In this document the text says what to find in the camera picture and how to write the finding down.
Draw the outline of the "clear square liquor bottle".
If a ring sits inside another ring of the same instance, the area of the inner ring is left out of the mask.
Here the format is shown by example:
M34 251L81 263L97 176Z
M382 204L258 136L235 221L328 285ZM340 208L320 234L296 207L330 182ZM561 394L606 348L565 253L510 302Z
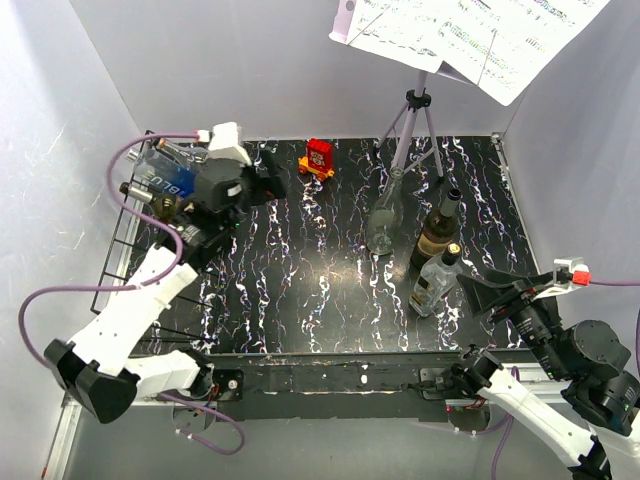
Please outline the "clear square liquor bottle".
M413 287L409 304L419 317L428 317L448 292L456 285L462 273L459 263L462 249L458 243L449 244L445 250L428 260L420 270Z

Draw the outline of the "dark red wine bottle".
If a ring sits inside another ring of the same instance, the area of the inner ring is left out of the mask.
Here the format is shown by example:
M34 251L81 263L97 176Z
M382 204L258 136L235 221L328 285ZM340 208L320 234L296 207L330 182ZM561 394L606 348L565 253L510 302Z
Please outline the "dark red wine bottle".
M438 207L426 216L413 248L410 264L420 269L428 260L441 254L459 232L459 203L461 192L451 188Z

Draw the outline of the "green white wine bottle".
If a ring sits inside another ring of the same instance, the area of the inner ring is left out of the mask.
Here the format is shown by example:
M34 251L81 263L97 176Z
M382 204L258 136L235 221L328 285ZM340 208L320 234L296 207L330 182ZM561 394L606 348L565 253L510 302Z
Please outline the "green white wine bottle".
M159 222L164 224L191 222L189 213L181 209L183 198L179 195L143 190L132 182L122 182L119 192L146 204L151 211L151 216Z

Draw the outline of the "clear round glass bottle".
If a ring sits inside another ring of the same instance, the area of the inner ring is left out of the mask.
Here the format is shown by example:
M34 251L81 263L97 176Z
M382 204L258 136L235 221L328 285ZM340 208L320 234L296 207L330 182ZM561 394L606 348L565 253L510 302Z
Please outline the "clear round glass bottle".
M390 169L384 191L371 209L365 231L365 245L372 254L384 256L393 250L403 220L403 176L402 168Z

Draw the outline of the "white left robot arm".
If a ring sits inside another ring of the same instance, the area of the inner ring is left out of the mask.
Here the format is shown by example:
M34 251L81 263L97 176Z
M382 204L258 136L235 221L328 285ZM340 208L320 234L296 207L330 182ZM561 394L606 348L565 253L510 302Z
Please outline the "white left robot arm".
M100 423L118 419L142 397L178 390L193 400L213 386L213 365L193 350L134 358L138 340L173 299L231 246L251 209L283 199L283 168L268 150L258 165L213 159L195 178L194 192L178 201L168 222L125 288L70 340L55 339L44 357L57 382Z

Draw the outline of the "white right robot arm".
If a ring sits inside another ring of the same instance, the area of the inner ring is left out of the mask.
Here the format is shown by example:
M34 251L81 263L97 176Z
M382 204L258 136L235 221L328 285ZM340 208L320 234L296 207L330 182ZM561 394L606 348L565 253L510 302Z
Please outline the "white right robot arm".
M591 282L581 263L559 261L530 277L492 271L459 275L470 311L510 321L558 393L521 382L487 349L470 346L451 367L454 389L500 407L549 447L575 479L639 476L639 381L630 351L611 326L583 320L564 327L556 299Z

